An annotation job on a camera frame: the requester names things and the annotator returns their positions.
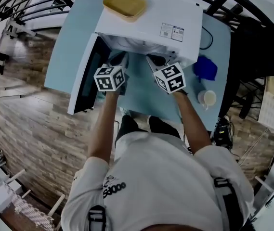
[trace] yellow tray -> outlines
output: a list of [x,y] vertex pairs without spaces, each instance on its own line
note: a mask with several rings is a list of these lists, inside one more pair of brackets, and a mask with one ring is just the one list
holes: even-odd
[[145,0],[104,0],[103,5],[128,22],[136,21],[146,9]]

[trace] black strap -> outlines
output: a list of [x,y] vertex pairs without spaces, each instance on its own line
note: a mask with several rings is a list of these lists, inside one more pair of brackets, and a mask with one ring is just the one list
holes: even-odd
[[215,178],[214,184],[216,188],[227,187],[230,189],[231,193],[228,195],[222,195],[225,208],[229,219],[230,231],[238,231],[244,225],[244,218],[239,207],[238,199],[233,185],[225,178]]
[[89,220],[89,231],[91,231],[91,223],[92,222],[101,222],[102,228],[100,230],[105,231],[105,229],[106,229],[106,211],[105,211],[104,207],[102,207],[100,205],[96,205],[96,206],[92,207],[88,213],[88,220]]

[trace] cup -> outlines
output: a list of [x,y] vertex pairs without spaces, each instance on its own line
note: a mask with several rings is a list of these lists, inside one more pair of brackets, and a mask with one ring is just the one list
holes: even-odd
[[198,101],[207,110],[216,102],[216,93],[212,90],[202,90],[198,94]]

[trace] blue cloth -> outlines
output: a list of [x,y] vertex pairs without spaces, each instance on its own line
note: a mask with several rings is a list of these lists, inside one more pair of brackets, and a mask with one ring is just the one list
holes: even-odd
[[199,56],[198,61],[194,64],[194,74],[199,79],[215,80],[217,74],[217,66],[209,58]]

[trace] blue table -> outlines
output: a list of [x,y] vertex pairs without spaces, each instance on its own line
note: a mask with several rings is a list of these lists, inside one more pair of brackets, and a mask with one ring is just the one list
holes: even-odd
[[[102,0],[75,1],[53,49],[45,80],[46,87],[71,93],[81,57],[102,10]],[[210,58],[217,65],[218,72],[215,81],[202,80],[200,83],[192,66],[185,68],[185,91],[207,130],[213,131],[227,80],[231,33],[227,25],[206,14],[203,14],[202,24],[213,35],[213,44],[207,50],[200,50],[200,55]],[[208,46],[209,42],[208,32],[202,30],[201,47]],[[126,73],[130,76],[126,95],[119,98],[118,106],[181,122],[175,100],[156,85],[144,55],[130,52],[130,64]],[[196,98],[204,89],[213,90],[217,95],[216,103],[208,110]]]

